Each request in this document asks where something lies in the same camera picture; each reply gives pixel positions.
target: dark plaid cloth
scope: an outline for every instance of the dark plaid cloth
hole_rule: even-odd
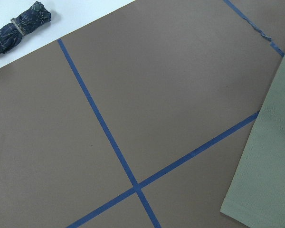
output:
[[[41,2],[36,1],[27,11],[0,29],[0,53],[6,53],[18,45],[22,37],[33,32],[42,24],[51,21],[51,13]]]

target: white surface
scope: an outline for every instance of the white surface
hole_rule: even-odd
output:
[[[0,68],[132,1],[134,0],[41,0],[52,14],[51,22],[23,37],[20,44],[8,53],[0,54]],[[35,0],[0,1],[0,29],[34,3]]]

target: plaid umbrella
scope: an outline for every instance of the plaid umbrella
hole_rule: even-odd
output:
[[[11,19],[12,23],[0,29],[0,53],[11,50],[20,43],[23,36],[48,21],[51,21],[51,13],[44,8],[41,2],[36,1],[27,11]]]

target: gray surface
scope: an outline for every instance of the gray surface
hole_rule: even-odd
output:
[[[285,0],[231,0],[285,52]]]
[[[234,1],[285,50],[266,2]],[[137,0],[62,40],[138,181],[259,110],[281,61],[223,1]],[[250,127],[143,189],[163,228],[244,227],[219,207]],[[0,69],[0,228],[63,228],[130,186],[56,42]],[[133,195],[83,227],[152,225]]]
[[[137,1],[62,40],[139,181],[259,110],[281,60],[223,1]]]
[[[143,189],[165,228],[246,228],[219,212],[252,124]]]
[[[63,228],[130,186],[58,43],[0,69],[0,228]]]

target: green fabric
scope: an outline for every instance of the green fabric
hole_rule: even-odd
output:
[[[285,228],[285,57],[253,126],[221,212],[251,228]]]

